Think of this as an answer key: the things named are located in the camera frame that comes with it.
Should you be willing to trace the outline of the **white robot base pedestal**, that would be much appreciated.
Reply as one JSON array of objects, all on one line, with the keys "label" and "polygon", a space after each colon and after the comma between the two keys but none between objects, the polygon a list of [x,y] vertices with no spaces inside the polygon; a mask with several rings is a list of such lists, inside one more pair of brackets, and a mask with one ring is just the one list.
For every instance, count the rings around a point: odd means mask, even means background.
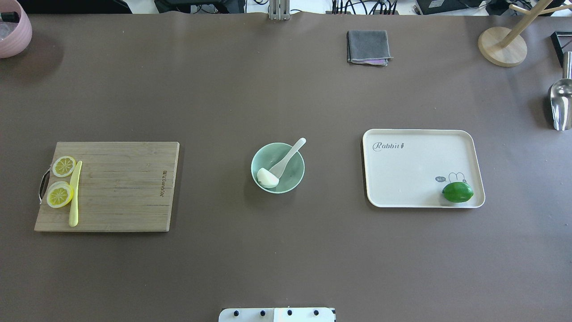
[{"label": "white robot base pedestal", "polygon": [[329,307],[227,308],[219,322],[335,322],[336,312]]}]

